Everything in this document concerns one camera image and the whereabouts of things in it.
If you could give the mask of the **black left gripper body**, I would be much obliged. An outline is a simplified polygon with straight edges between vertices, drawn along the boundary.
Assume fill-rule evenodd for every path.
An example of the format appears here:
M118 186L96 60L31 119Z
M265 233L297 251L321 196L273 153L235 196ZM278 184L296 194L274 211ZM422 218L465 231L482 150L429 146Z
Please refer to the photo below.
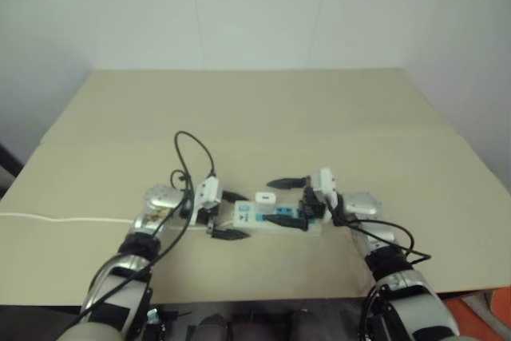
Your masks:
M197 213L197 223L206 227L206 233L210 236L219 236L221 230L217 228L216 219L220 210L219 205L211 208L200 208Z

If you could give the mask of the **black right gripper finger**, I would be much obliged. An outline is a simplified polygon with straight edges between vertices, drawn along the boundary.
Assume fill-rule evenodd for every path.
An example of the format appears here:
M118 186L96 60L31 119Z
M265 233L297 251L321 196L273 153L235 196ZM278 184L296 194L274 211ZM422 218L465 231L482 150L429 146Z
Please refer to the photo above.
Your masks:
M309 177L284 177L276 180L271 180L267 186L275 189L293 189L305 188L307 186Z
M263 219L267 222L279 225L285 228L295 228L303 232L308 231L308 219L307 218L295 218L291 216L275 214L275 215L264 215Z

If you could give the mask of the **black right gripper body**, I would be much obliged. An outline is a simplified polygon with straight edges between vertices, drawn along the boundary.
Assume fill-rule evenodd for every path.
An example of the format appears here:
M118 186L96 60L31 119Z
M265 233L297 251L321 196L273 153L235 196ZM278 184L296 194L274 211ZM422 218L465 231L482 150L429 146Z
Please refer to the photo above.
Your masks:
M316 197L312 187L306 187L299 201L299 210L308 220L322 219L326 205Z

